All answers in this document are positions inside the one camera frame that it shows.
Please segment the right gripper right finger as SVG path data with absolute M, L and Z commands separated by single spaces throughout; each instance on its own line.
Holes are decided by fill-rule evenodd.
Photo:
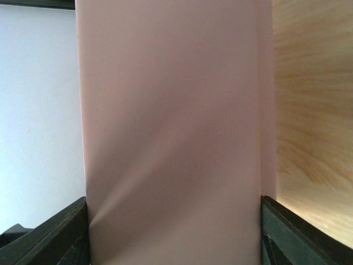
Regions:
M 269 196 L 261 197 L 262 264 L 352 264 L 352 248 Z

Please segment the pink glasses case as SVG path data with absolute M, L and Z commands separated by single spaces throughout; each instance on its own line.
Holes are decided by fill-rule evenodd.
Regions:
M 76 1 L 92 264 L 260 264 L 270 1 Z

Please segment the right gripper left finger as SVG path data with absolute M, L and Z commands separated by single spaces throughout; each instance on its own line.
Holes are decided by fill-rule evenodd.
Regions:
M 86 197 L 34 229 L 15 224 L 2 233 L 1 264 L 90 264 Z

